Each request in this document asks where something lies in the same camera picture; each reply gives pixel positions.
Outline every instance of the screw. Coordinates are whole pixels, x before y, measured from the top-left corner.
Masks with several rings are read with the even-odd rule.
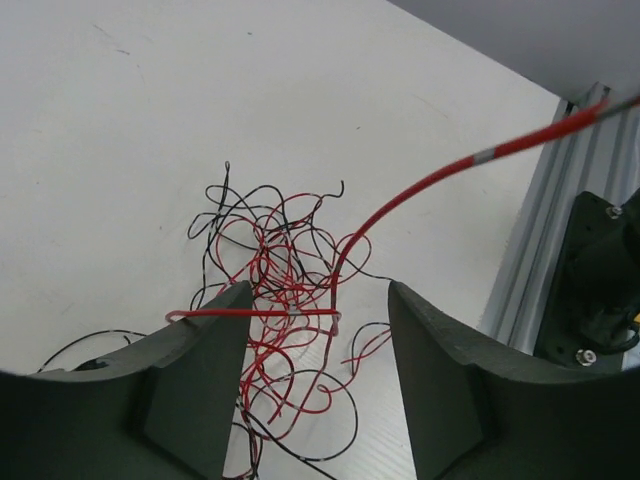
[[[596,363],[598,357],[593,350],[583,350],[581,348],[576,352],[576,360],[583,367],[590,367],[591,365]]]
[[[620,207],[609,207],[607,208],[607,215],[611,220],[617,220],[622,215],[622,209]]]

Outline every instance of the metal frame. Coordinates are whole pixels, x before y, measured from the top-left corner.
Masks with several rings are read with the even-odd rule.
[[[578,105],[561,100],[554,121],[607,96],[596,84]],[[479,330],[532,354],[573,200],[590,191],[613,204],[640,184],[638,115],[627,112],[544,147]]]

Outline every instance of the black mounting plate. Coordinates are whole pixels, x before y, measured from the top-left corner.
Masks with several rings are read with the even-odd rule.
[[[583,311],[584,296],[570,281],[566,267],[578,251],[617,227],[616,221],[607,214],[607,209],[612,206],[589,192],[576,197],[540,324],[534,356],[567,367],[584,368],[575,358],[576,352],[585,348],[584,341],[575,328]],[[619,338],[614,341],[622,343],[626,335],[625,331],[619,332]],[[623,354],[599,355],[589,371],[619,372],[622,360]]]

